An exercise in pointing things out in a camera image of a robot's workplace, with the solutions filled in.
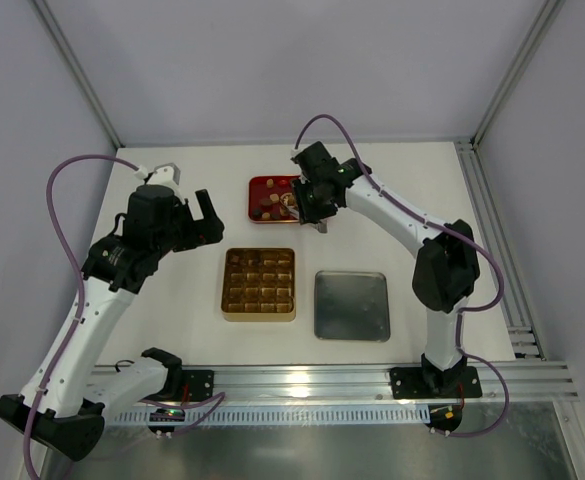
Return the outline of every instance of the gold tray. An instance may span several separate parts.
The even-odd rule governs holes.
[[[294,250],[231,248],[221,311],[230,322],[291,322],[296,316]]]

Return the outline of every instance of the red tray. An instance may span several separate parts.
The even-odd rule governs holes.
[[[276,193],[279,198],[287,193],[292,194],[292,185],[290,185],[290,182],[297,178],[299,178],[298,175],[269,175],[254,177],[250,180],[248,190],[248,218],[254,223],[298,223],[298,220],[291,215],[281,215],[280,202],[269,207],[261,205],[261,199],[269,198],[273,193]],[[272,188],[268,187],[268,180],[274,182]],[[261,218],[261,215],[254,215],[257,209],[261,213],[269,213],[271,216],[278,214],[280,218],[277,220],[270,217],[268,220],[264,220]]]

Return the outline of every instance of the metal panel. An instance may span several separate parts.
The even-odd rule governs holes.
[[[464,428],[493,422],[499,406],[469,405]],[[115,452],[139,442],[127,453]],[[490,435],[445,439],[422,425],[211,428],[155,440],[147,428],[111,429],[73,480],[575,480],[552,404],[513,405]],[[44,479],[67,466],[50,456]]]
[[[543,4],[47,1],[137,146],[287,143],[324,110],[359,140],[468,138]]]

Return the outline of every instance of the reflective metal floor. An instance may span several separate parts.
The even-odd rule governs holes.
[[[464,431],[489,425],[498,405],[467,405]],[[446,439],[425,426],[227,428],[155,440],[147,429],[110,430],[94,456],[147,435],[107,462],[74,465],[72,480],[576,479],[552,404],[514,404],[489,435]],[[44,479],[67,464],[49,456]]]

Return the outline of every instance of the black bracket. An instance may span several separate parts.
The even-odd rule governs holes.
[[[177,394],[168,401],[183,403],[202,402],[212,396],[214,391],[214,371],[213,370],[183,370],[181,372],[181,387]],[[152,433],[161,431],[163,433],[174,432],[175,427],[170,423],[180,423],[185,419],[185,413],[179,411],[175,406],[172,410],[159,408],[150,414],[151,422],[163,422],[165,425],[160,427],[148,427]]]
[[[187,392],[188,402],[201,402],[212,396],[214,391],[213,370],[183,370],[181,379],[183,382],[181,394]]]
[[[466,367],[459,376],[465,398],[481,398],[483,390],[479,374],[474,367]],[[429,398],[458,399],[459,392],[454,389],[445,394],[434,394],[423,380],[422,367],[395,367],[390,369],[390,387],[395,400],[427,400]]]

